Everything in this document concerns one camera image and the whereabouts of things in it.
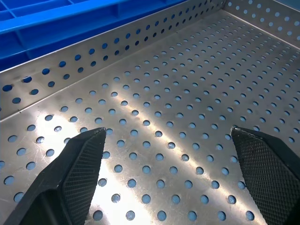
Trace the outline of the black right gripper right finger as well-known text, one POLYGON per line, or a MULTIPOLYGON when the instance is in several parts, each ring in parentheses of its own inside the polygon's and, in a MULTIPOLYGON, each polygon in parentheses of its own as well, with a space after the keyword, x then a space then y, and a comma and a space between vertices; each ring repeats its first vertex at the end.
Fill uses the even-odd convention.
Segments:
POLYGON ((269 225, 300 223, 300 158, 279 138, 233 126, 246 187, 269 225))

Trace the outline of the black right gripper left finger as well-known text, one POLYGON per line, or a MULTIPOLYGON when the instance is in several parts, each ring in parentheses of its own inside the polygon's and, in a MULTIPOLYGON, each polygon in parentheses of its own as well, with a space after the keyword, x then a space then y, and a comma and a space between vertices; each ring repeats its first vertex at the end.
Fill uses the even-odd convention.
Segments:
POLYGON ((98 184, 106 129, 71 138, 35 178, 6 225, 83 225, 98 184))

